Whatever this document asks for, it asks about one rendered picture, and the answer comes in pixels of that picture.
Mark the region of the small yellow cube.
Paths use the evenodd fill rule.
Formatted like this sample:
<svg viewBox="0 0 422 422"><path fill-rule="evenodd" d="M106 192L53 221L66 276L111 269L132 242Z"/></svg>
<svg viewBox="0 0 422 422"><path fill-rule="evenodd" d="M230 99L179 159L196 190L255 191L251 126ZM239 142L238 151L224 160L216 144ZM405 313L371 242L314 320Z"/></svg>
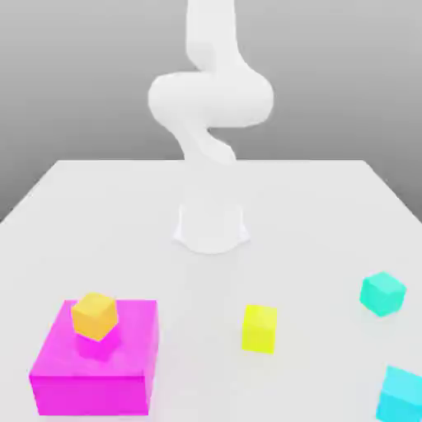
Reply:
<svg viewBox="0 0 422 422"><path fill-rule="evenodd" d="M275 346L277 309L248 304L242 323L241 347L247 351L272 354Z"/></svg>

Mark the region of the small orange cube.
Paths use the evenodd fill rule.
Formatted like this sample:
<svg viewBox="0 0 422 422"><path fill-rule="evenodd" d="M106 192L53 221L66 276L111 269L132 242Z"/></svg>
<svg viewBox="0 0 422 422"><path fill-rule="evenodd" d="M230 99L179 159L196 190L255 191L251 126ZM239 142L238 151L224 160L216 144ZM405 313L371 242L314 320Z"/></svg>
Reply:
<svg viewBox="0 0 422 422"><path fill-rule="evenodd" d="M100 293L88 293L71 307L74 331L89 340L102 341L118 324L116 301Z"/></svg>

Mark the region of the small magenta cube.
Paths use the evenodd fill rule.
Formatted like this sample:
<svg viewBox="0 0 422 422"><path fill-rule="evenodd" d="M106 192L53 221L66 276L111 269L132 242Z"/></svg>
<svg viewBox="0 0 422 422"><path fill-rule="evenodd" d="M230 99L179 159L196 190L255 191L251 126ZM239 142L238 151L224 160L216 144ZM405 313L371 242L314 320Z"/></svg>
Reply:
<svg viewBox="0 0 422 422"><path fill-rule="evenodd" d="M106 361L120 347L120 330L118 326L115 327L99 341L76 334L74 342L77 352L83 358Z"/></svg>

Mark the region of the small teal cube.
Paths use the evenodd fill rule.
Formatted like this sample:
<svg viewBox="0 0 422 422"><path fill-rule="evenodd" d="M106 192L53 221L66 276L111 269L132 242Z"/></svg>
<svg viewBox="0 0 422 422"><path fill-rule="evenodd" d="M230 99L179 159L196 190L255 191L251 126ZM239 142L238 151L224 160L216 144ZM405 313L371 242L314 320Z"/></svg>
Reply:
<svg viewBox="0 0 422 422"><path fill-rule="evenodd" d="M359 301L379 317L401 309L407 287L387 272L372 274L363 279Z"/></svg>

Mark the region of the small cyan cube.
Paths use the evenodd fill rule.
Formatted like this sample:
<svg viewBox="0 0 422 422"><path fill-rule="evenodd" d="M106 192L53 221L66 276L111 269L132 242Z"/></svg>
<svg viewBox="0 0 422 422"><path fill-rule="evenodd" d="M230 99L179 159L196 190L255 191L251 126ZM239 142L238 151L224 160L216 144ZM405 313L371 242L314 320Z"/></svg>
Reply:
<svg viewBox="0 0 422 422"><path fill-rule="evenodd" d="M388 366L376 417L382 422L422 422L422 377Z"/></svg>

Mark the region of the large magenta box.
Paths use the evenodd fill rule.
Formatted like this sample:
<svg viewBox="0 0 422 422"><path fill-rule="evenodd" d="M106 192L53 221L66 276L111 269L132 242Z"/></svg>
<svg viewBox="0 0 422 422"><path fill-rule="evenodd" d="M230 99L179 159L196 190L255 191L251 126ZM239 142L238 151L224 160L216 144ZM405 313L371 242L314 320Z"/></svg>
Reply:
<svg viewBox="0 0 422 422"><path fill-rule="evenodd" d="M76 350L71 307L63 302L29 373L40 415L147 415L159 345L155 300L116 303L121 344L106 361Z"/></svg>

